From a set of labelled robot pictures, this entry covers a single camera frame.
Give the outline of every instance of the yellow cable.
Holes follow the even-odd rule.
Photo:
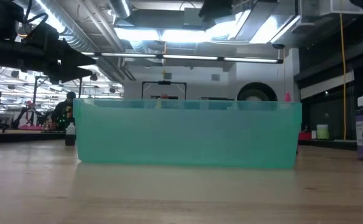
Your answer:
[[[167,53],[167,42],[164,41],[164,44],[163,44],[163,54],[166,54]],[[166,59],[163,59],[163,65],[162,65],[162,75],[163,75],[163,78],[165,79],[165,74],[166,74],[166,70],[165,70],[165,63],[166,63]]]
[[[342,59],[343,59],[343,123],[344,133],[343,140],[346,140],[347,134],[347,116],[346,116],[346,55],[344,53],[344,29],[343,29],[343,15],[340,13],[341,19],[341,40],[342,40]]]

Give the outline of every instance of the pink object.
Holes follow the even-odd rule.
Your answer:
[[[289,92],[285,94],[285,102],[291,102],[291,94]]]
[[[20,126],[19,129],[21,129],[21,130],[42,130],[42,127],[41,126],[23,125],[23,126]]]
[[[311,140],[311,133],[299,133],[299,140]]]

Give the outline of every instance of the wooden table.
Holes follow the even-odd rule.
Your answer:
[[[306,146],[295,170],[91,165],[63,141],[2,144],[0,223],[358,224],[363,161]]]

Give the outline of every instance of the hanging cable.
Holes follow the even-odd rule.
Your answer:
[[[164,45],[163,45],[163,54],[166,54],[167,53],[167,42],[165,41],[164,42]],[[166,74],[166,70],[165,70],[165,62],[166,62],[166,59],[164,58],[163,59],[163,67],[162,67],[162,75],[163,77],[165,78],[165,74]]]
[[[285,65],[285,48],[282,50],[283,51],[283,94],[286,95],[287,94],[287,69],[286,69],[286,65]]]
[[[31,9],[32,9],[32,1],[33,0],[30,0],[29,2],[28,2],[28,6],[27,6],[27,11],[25,12],[25,16],[24,16],[24,21],[23,21],[23,28],[24,28],[24,31],[25,31],[25,33],[28,35],[29,33],[28,33],[28,31],[27,31],[27,25],[28,24],[30,24],[31,22],[33,22],[33,21],[35,21],[35,20],[37,20],[37,19],[39,19],[39,18],[41,18],[41,17],[44,17],[43,19],[42,19],[42,21],[40,21],[39,22],[39,24],[41,24],[41,23],[43,23],[43,22],[46,22],[47,20],[48,20],[48,18],[49,18],[49,15],[48,14],[46,14],[46,13],[40,13],[40,14],[38,14],[38,15],[36,15],[36,16],[34,16],[33,18],[31,18],[31,19],[28,19],[28,17],[29,17],[29,15],[30,15],[30,12],[31,12]]]
[[[339,14],[341,20],[341,43],[342,43],[342,61],[343,61],[343,125],[344,125],[344,132],[343,132],[343,140],[346,140],[347,135],[347,115],[346,115],[346,54],[344,51],[344,28],[343,28],[343,14]]]

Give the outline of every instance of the teal plastic bin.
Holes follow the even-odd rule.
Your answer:
[[[82,162],[285,169],[301,104],[77,99],[74,117]]]

